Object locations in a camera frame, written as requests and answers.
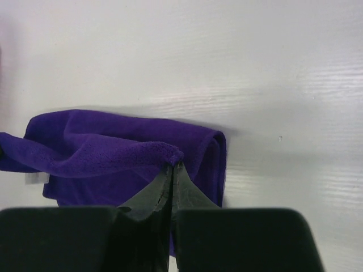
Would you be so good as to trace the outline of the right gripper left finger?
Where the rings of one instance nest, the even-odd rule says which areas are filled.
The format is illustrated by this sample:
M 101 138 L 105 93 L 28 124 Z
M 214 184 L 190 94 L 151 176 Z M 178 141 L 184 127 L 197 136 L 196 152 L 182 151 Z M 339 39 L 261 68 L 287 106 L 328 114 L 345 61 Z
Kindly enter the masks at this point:
M 173 167 L 164 166 L 151 183 L 118 207 L 128 218 L 144 221 L 171 215 Z

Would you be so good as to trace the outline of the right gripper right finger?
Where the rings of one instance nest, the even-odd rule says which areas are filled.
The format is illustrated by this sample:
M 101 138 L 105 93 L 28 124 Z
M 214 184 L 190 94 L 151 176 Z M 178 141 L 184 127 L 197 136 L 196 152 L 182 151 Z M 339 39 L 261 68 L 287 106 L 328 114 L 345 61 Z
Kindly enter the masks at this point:
M 219 209 L 192 181 L 183 164 L 174 167 L 172 182 L 172 210 Z

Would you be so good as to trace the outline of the purple towel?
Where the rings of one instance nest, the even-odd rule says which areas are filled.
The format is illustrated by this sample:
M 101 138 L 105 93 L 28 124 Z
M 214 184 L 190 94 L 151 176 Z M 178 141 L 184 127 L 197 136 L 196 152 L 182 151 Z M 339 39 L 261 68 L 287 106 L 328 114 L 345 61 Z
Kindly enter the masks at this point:
M 215 205 L 223 204 L 226 137 L 209 127 L 62 110 L 32 117 L 22 137 L 1 133 L 1 151 L 4 172 L 48 174 L 43 196 L 59 208 L 120 206 L 163 167 L 178 164 Z

